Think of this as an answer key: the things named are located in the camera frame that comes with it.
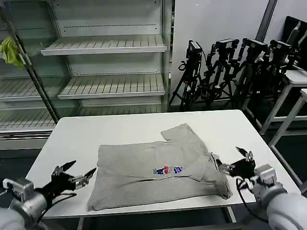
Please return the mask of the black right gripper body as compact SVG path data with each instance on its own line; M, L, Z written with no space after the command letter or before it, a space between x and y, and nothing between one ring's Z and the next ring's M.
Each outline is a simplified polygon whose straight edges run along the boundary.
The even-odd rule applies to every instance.
M231 164L229 175L232 177L239 176L242 179L249 179L255 176L254 170L256 167L255 160L241 159Z

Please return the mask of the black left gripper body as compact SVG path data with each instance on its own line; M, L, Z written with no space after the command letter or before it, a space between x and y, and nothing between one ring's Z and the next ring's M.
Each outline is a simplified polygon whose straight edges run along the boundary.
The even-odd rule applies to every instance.
M41 188L35 188L35 191L42 194L46 201L52 201L66 190L74 191L71 184L71 178L73 178L73 176L67 173L61 173L59 176L55 177L51 176L51 181L47 185Z

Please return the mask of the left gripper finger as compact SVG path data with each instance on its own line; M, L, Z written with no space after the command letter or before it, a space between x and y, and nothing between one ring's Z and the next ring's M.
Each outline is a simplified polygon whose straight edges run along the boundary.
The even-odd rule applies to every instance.
M59 176L61 173L66 172L70 167L76 163L76 160L65 163L62 166L56 166L52 173L52 177Z
M73 186L73 189L77 190L77 189L80 189L88 185L89 180L93 177L95 171L96 171L96 168L93 168L89 172L87 172L85 175L79 175L79 176L71 178L71 184Z

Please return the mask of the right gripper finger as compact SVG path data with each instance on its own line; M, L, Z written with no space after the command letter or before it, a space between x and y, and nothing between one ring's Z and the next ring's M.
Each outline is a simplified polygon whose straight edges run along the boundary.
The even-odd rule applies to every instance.
M232 166L222 163L219 159L215 159L217 170L224 174L229 174L232 171Z
M252 151L247 151L244 148L236 146L236 150L243 156L243 159L239 160L240 163L255 163Z

